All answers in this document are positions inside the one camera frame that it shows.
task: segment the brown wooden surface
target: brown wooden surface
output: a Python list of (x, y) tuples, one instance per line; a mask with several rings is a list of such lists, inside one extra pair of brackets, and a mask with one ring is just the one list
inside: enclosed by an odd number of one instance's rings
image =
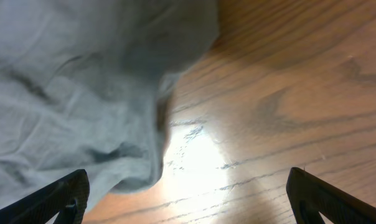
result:
[(176, 90), (164, 175), (99, 223), (295, 223), (292, 166), (376, 207), (376, 0), (224, 0)]

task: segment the garment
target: garment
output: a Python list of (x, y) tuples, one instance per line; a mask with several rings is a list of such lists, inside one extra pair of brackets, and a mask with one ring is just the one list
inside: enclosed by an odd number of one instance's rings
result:
[(217, 33), (214, 0), (0, 0), (0, 208), (76, 169), (88, 209), (154, 185), (156, 102)]

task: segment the gray cloth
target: gray cloth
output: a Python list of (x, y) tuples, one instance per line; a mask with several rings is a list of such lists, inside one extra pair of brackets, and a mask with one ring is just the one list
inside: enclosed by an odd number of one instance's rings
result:
[(0, 208), (76, 169), (88, 209), (154, 185), (156, 102), (217, 29), (214, 0), (0, 0)]

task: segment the wooden surface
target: wooden surface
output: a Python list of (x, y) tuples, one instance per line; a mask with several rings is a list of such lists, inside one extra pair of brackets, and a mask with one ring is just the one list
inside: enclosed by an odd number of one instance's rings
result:
[(85, 224), (295, 223), (292, 166), (376, 207), (376, 0), (224, 0), (176, 90), (164, 175)]

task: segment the towel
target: towel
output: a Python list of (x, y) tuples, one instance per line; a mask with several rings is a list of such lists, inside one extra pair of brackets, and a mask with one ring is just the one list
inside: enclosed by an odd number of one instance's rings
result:
[(76, 169), (88, 209), (153, 186), (157, 103), (217, 35), (216, 0), (0, 0), (0, 209)]

